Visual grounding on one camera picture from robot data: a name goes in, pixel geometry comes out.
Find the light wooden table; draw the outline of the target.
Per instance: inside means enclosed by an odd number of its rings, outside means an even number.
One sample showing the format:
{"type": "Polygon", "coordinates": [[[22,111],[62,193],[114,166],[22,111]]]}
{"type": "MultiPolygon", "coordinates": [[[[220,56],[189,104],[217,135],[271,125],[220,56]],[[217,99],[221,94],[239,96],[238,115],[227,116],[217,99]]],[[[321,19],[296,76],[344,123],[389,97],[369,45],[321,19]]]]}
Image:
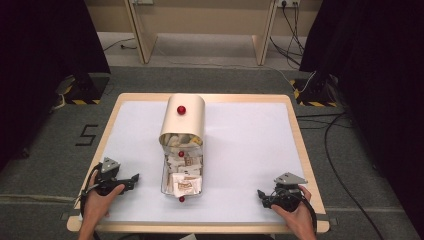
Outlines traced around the light wooden table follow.
{"type": "MultiPolygon", "coordinates": [[[[104,147],[115,123],[118,112],[126,101],[163,102],[167,105],[169,96],[159,93],[124,93],[120,95],[115,103],[109,117],[104,134],[93,157],[95,162],[104,157],[104,147]]],[[[206,94],[204,95],[206,106],[209,103],[283,103],[288,110],[289,124],[297,148],[301,167],[301,177],[307,180],[307,188],[312,194],[311,203],[319,216],[317,230],[320,233],[328,231],[330,224],[326,215],[315,176],[306,152],[303,138],[296,120],[291,100],[286,95],[259,95],[259,94],[206,94]]],[[[253,224],[253,223],[136,223],[136,222],[111,222],[105,218],[97,227],[100,232],[149,232],[149,233],[277,233],[284,234],[288,231],[281,219],[278,223],[253,224]]]]}

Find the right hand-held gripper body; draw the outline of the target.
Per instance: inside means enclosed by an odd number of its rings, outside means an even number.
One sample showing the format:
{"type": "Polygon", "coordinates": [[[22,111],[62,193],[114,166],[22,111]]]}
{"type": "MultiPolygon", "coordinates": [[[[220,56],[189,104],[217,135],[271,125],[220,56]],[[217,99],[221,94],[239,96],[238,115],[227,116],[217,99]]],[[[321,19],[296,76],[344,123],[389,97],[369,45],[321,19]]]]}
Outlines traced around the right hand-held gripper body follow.
{"type": "Polygon", "coordinates": [[[288,212],[295,211],[303,197],[299,185],[306,184],[307,180],[286,172],[277,177],[274,182],[275,187],[271,196],[271,203],[280,206],[288,212]]]}

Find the stand base with hazard stripes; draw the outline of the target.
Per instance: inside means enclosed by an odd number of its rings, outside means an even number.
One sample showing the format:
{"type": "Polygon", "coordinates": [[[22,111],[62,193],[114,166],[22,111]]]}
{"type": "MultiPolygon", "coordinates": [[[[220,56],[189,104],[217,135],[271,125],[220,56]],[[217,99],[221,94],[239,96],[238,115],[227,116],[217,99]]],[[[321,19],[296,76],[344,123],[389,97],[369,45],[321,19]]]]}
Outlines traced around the stand base with hazard stripes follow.
{"type": "Polygon", "coordinates": [[[316,86],[310,79],[290,81],[296,103],[302,106],[336,107],[336,99],[327,84],[316,86]]]}
{"type": "Polygon", "coordinates": [[[65,78],[58,86],[55,108],[70,105],[99,104],[103,92],[108,85],[109,77],[93,75],[87,83],[77,81],[73,76],[65,78]]]}

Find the wooden desk leg panel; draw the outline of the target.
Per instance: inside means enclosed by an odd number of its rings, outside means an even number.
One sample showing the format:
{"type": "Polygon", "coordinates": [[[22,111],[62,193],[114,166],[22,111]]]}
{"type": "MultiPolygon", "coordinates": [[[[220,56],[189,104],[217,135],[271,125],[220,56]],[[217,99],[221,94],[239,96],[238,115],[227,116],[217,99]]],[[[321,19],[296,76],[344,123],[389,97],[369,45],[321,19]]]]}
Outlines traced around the wooden desk leg panel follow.
{"type": "Polygon", "coordinates": [[[268,42],[269,37],[272,34],[275,14],[277,10],[276,0],[268,0],[268,11],[265,21],[264,29],[259,35],[252,35],[252,43],[255,51],[256,62],[258,66],[263,66],[266,60],[266,55],[268,51],[268,42]]]}
{"type": "Polygon", "coordinates": [[[148,64],[157,40],[156,33],[148,32],[141,20],[141,10],[154,5],[154,0],[124,0],[130,25],[137,44],[140,62],[148,64]]]}

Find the person's right hand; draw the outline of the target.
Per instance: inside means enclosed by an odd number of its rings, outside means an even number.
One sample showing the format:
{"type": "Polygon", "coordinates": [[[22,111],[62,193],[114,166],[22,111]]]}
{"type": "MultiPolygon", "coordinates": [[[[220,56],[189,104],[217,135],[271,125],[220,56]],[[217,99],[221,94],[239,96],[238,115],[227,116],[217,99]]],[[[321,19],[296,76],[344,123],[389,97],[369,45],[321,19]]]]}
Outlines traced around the person's right hand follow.
{"type": "Polygon", "coordinates": [[[312,217],[307,206],[303,202],[301,202],[293,212],[288,212],[278,205],[272,205],[271,209],[285,220],[287,227],[292,233],[294,230],[301,229],[310,229],[314,231],[312,217]]]}

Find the white table mat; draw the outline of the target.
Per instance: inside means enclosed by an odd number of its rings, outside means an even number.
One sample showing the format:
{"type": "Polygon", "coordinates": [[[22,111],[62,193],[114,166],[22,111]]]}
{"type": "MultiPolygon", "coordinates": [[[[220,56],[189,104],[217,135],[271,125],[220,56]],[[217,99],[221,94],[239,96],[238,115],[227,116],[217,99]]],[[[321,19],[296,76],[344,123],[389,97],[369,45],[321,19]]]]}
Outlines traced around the white table mat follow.
{"type": "Polygon", "coordinates": [[[202,192],[184,201],[161,191],[159,136],[165,110],[163,102],[126,101],[121,106],[103,154],[120,162],[120,178],[139,175],[140,180],[113,202],[109,221],[280,222],[257,193],[271,193],[283,173],[303,173],[285,104],[207,104],[202,192]]]}

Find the dark curtain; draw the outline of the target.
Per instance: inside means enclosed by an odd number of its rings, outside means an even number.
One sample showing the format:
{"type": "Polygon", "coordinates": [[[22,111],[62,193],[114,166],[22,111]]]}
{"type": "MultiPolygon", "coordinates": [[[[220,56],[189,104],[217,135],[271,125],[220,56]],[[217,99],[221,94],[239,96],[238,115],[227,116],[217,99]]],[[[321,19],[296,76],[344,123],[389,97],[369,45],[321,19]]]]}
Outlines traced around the dark curtain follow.
{"type": "Polygon", "coordinates": [[[84,0],[0,0],[0,171],[29,142],[61,81],[108,71],[84,0]]]}
{"type": "Polygon", "coordinates": [[[424,240],[424,0],[322,0],[301,68],[335,75],[424,240]]]}

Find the beige box lid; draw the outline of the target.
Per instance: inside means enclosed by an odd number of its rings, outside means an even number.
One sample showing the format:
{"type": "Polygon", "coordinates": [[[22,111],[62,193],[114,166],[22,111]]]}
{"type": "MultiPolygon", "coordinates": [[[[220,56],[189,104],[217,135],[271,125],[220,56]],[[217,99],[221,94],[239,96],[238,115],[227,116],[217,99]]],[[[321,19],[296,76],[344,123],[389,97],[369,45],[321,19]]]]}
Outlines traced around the beige box lid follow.
{"type": "Polygon", "coordinates": [[[160,132],[162,146],[189,142],[203,145],[205,101],[196,94],[178,93],[169,97],[160,132]]]}

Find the person's left hand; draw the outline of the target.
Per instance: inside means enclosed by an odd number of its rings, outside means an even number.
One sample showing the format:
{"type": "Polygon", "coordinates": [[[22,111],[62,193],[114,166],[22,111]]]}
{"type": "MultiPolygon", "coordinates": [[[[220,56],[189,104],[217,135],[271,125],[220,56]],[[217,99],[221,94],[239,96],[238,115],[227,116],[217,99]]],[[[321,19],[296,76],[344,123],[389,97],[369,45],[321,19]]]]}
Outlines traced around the person's left hand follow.
{"type": "Polygon", "coordinates": [[[83,226],[96,226],[97,223],[105,216],[108,216],[108,210],[114,199],[125,189],[123,184],[116,186],[109,194],[100,195],[94,187],[94,178],[97,171],[89,182],[90,191],[84,205],[83,226]]]}

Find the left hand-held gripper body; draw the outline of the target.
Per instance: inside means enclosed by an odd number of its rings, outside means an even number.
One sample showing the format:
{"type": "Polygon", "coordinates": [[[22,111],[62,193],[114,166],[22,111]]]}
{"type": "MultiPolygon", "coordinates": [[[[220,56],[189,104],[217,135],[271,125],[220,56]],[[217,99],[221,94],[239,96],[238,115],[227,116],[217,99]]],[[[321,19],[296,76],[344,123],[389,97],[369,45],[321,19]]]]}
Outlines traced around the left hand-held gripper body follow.
{"type": "Polygon", "coordinates": [[[108,195],[119,185],[124,185],[124,189],[120,192],[120,194],[123,194],[128,190],[130,186],[129,182],[127,180],[118,180],[116,178],[119,168],[120,164],[108,157],[105,157],[104,160],[98,164],[98,173],[95,177],[95,189],[100,195],[108,195]]]}

